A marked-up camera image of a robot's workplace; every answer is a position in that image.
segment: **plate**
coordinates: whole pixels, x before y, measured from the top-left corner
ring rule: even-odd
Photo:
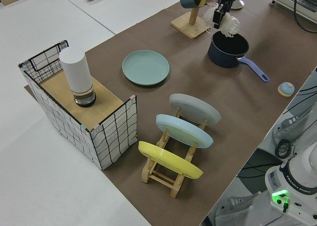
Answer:
[[[203,172],[185,159],[153,144],[140,141],[139,151],[158,164],[186,177],[197,179]]]
[[[161,54],[139,50],[129,54],[122,63],[124,75],[133,83],[151,86],[163,81],[169,73],[169,64]]]
[[[197,142],[197,148],[208,148],[213,144],[213,139],[206,132],[180,118],[158,114],[156,123],[163,132],[168,130],[168,136],[189,146],[193,146]]]
[[[198,124],[208,119],[206,125],[215,125],[221,120],[221,115],[214,107],[193,96],[172,94],[169,103],[174,109],[180,107],[181,116]]]

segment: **saucepan handle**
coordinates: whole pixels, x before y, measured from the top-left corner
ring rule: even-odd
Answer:
[[[239,63],[248,65],[263,82],[270,81],[269,77],[253,61],[245,57],[240,57],[237,59]]]

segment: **mug holder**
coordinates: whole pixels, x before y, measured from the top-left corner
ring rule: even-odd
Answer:
[[[208,27],[203,19],[197,17],[199,8],[192,8],[191,12],[187,12],[171,22],[171,26],[181,31],[187,37],[195,39],[206,32]]]

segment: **storage box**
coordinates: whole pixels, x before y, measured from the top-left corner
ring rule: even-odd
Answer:
[[[93,78],[96,102],[76,105],[58,59],[66,47],[62,41],[19,67],[53,126],[104,170],[137,141],[137,98],[122,102]]]

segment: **toaster oven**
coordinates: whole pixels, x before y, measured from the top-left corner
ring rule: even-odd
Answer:
[[[295,0],[273,0],[290,10],[294,10]],[[297,0],[296,13],[317,23],[317,0]]]

